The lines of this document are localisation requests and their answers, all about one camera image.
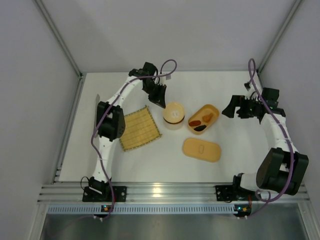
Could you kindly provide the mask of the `orange fried food piece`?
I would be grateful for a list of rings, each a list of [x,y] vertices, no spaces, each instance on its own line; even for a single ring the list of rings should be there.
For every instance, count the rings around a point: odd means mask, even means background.
[[[207,114],[207,115],[204,115],[204,116],[202,117],[202,120],[203,120],[205,123],[209,123],[209,122],[211,121],[213,115],[214,115],[214,114],[213,114],[212,112],[209,113],[209,114]]]

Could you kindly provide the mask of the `round beige lid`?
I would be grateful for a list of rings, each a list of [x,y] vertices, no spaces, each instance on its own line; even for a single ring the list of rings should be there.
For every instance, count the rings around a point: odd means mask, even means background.
[[[183,105],[179,102],[169,102],[163,110],[162,116],[168,117],[170,121],[173,122],[174,119],[178,119],[182,116],[185,116],[185,109]]]

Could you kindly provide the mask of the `black spiky food piece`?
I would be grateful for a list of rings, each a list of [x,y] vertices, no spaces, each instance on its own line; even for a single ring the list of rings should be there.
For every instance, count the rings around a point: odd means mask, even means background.
[[[193,130],[196,132],[202,132],[207,126],[206,125],[199,125],[195,127]]]

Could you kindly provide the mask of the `red-brown sausage food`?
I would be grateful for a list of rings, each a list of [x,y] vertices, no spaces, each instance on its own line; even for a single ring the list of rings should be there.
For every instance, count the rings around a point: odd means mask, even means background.
[[[202,124],[202,122],[201,122],[200,120],[193,120],[193,121],[190,121],[190,122],[188,123],[188,125],[189,125],[190,127],[200,126],[201,124]]]

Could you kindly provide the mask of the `beige oval lunch box lid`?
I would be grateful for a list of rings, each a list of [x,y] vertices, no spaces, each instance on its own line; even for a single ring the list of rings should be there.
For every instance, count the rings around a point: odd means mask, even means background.
[[[218,162],[222,154],[221,147],[217,143],[198,138],[187,138],[182,151],[188,157],[210,163]]]

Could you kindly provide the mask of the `metal tongs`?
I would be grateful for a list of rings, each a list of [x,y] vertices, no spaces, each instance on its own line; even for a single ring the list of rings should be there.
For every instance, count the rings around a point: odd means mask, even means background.
[[[98,104],[100,102],[100,95],[97,94],[95,98],[95,106],[94,106],[94,121],[93,121],[93,129],[96,128],[97,125],[97,112],[98,112]]]

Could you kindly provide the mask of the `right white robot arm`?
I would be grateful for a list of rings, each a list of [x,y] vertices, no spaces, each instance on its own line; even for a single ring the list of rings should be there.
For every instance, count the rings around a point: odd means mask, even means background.
[[[233,95],[222,114],[228,118],[257,118],[268,144],[268,153],[255,173],[240,173],[233,179],[241,190],[259,189],[294,196],[302,183],[309,158],[299,153],[286,127],[286,114],[278,107],[279,90],[263,88],[262,100],[249,96]]]

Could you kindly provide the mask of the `beige oval lunch box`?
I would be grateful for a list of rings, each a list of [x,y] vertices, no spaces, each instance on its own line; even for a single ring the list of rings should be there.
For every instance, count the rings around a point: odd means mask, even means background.
[[[205,104],[187,121],[188,129],[195,135],[201,135],[210,128],[219,118],[219,110],[211,105]]]

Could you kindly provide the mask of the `round metal-lined container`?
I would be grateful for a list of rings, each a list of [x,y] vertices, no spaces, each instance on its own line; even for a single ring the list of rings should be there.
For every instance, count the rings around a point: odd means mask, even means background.
[[[173,121],[166,116],[163,116],[163,125],[165,128],[169,130],[179,130],[184,125],[185,116],[175,118]]]

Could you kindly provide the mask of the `bamboo mat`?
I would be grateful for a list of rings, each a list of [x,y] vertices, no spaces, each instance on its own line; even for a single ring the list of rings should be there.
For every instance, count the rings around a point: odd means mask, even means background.
[[[124,120],[125,131],[119,140],[124,152],[143,147],[162,136],[147,105],[125,115]]]

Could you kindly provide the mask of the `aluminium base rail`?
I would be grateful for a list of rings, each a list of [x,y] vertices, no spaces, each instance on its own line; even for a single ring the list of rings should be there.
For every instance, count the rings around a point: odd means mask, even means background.
[[[127,204],[213,204],[217,202],[214,182],[161,183],[115,182],[126,186]],[[41,187],[39,204],[80,204],[83,190],[79,182],[54,182]]]

